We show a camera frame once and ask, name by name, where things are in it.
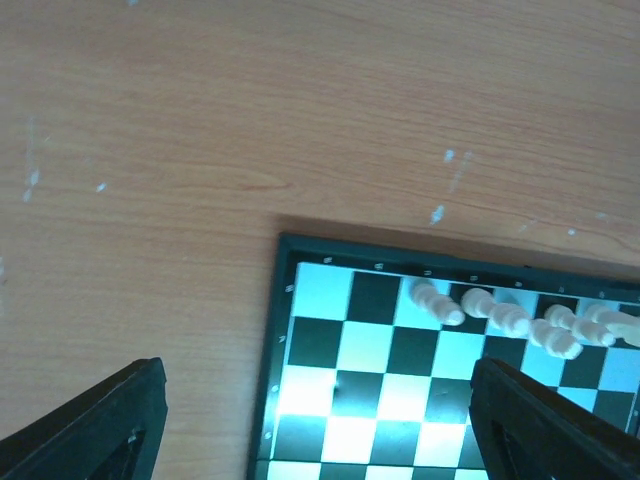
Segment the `white chess piece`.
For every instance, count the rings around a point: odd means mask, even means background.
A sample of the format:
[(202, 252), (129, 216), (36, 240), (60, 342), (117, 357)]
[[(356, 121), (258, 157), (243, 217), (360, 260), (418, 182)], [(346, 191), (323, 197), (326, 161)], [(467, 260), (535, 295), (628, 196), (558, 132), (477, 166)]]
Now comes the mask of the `white chess piece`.
[(531, 317), (521, 306), (499, 303), (486, 290), (471, 288), (461, 297), (463, 311), (474, 318), (487, 318), (489, 323), (511, 338), (529, 333)]
[(603, 304), (592, 304), (585, 311), (585, 317), (606, 327), (616, 338), (622, 338), (627, 344), (639, 346), (638, 316), (614, 311)]
[(616, 342), (616, 337), (604, 325), (578, 317), (564, 305), (550, 306), (544, 313), (544, 319), (555, 327), (570, 331), (577, 339), (589, 341), (594, 345), (610, 347)]
[(529, 330), (529, 340), (549, 355), (573, 360), (583, 351), (583, 346), (569, 330), (553, 326), (544, 319), (534, 319)]
[(459, 326), (465, 321), (461, 306), (448, 295), (441, 294), (432, 284), (414, 283), (410, 290), (414, 304), (445, 326)]

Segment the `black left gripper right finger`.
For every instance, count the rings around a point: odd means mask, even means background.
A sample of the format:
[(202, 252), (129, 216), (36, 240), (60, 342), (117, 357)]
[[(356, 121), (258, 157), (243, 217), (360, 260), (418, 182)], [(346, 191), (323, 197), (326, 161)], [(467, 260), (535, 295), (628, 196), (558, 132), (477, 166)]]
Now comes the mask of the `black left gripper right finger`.
[(469, 413), (490, 479), (637, 479), (639, 439), (507, 363), (474, 366)]

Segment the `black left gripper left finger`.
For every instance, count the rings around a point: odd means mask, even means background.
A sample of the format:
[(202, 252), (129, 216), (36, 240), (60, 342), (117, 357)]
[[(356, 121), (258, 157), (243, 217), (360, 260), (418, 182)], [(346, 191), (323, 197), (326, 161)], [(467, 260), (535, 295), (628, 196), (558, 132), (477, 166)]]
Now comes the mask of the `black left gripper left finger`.
[(136, 360), (3, 439), (1, 477), (149, 479), (167, 413), (162, 360)]

